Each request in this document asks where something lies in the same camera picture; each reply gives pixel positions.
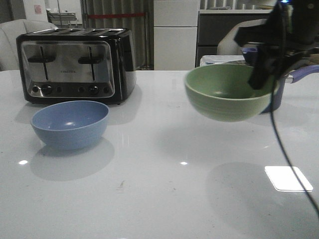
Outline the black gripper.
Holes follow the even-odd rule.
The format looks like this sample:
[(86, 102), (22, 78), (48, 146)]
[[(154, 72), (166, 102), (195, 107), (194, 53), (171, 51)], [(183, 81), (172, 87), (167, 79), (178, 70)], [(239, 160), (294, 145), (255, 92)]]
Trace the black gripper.
[(257, 46), (250, 87), (274, 90), (282, 55), (318, 48), (319, 2), (278, 0), (264, 23), (238, 28), (234, 41), (241, 47)]

